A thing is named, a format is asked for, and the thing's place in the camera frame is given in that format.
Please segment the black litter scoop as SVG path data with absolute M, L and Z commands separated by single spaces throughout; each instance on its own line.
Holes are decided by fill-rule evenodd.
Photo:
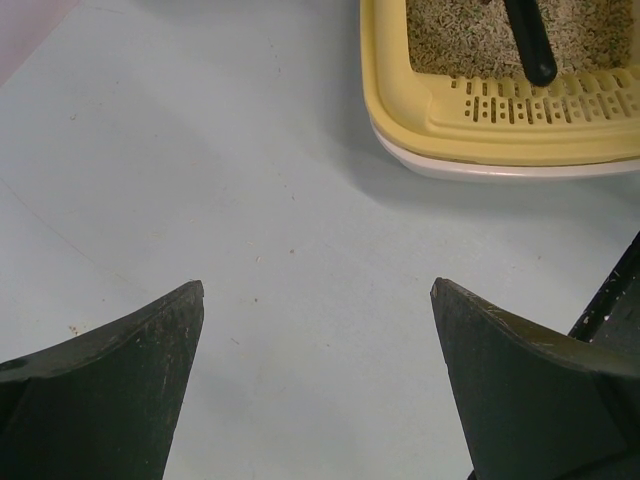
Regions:
M 536 0 L 503 1 L 526 79 L 547 87 L 556 78 L 557 64 Z

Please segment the yellow litter box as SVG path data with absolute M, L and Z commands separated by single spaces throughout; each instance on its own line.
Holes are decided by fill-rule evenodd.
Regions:
M 565 180 L 639 170 L 639 47 L 629 66 L 526 80 L 414 71 L 402 1 L 360 4 L 364 100 L 380 144 L 426 177 Z

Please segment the beige cat litter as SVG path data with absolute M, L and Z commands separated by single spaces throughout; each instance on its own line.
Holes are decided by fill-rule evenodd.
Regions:
M 632 1 L 540 1 L 560 75 L 626 67 L 639 27 Z M 465 78 L 524 74 L 501 1 L 408 1 L 410 64 L 419 73 Z

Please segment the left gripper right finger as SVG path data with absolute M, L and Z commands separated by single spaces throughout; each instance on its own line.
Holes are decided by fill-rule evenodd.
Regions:
M 503 310 L 455 282 L 431 290 L 475 479 L 636 479 L 639 358 Z

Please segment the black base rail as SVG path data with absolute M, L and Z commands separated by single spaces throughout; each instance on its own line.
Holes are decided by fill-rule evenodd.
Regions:
M 569 331 L 585 343 L 639 352 L 639 234 Z

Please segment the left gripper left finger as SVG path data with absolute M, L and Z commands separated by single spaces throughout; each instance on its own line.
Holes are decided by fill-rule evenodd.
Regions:
M 190 281 L 125 317 L 2 363 L 2 478 L 162 478 L 203 300 L 202 282 Z

